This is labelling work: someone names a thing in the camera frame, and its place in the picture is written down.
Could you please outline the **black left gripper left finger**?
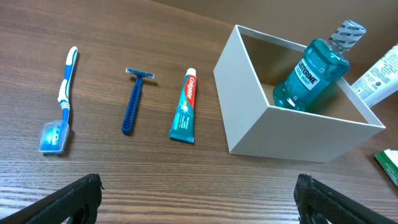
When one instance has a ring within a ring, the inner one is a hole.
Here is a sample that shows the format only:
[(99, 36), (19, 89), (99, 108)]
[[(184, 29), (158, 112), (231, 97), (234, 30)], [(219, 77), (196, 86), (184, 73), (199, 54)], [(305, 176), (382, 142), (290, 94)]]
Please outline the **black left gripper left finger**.
[(102, 189), (100, 175), (88, 174), (1, 219), (1, 223), (95, 223)]

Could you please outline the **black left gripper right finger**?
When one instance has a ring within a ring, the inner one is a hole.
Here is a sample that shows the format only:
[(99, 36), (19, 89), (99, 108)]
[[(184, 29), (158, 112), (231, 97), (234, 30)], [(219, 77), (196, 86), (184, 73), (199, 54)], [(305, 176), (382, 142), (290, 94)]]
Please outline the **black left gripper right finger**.
[(397, 224), (307, 174), (300, 174), (294, 189), (300, 224)]

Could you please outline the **white lotion tube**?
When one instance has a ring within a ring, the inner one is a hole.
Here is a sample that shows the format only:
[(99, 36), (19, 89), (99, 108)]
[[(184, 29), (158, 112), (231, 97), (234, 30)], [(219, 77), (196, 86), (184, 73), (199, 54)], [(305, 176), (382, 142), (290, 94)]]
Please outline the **white lotion tube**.
[(397, 91), (397, 44), (352, 84), (369, 108)]

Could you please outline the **blue Listerine mouthwash bottle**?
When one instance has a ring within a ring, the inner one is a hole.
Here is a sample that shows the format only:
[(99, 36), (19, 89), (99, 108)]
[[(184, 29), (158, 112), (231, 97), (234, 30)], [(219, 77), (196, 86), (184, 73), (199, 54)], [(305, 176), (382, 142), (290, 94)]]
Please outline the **blue Listerine mouthwash bottle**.
[(305, 111), (329, 84), (337, 82), (349, 70), (349, 51), (367, 32), (353, 20), (345, 20), (329, 39), (315, 39), (303, 57), (273, 90), (276, 106)]

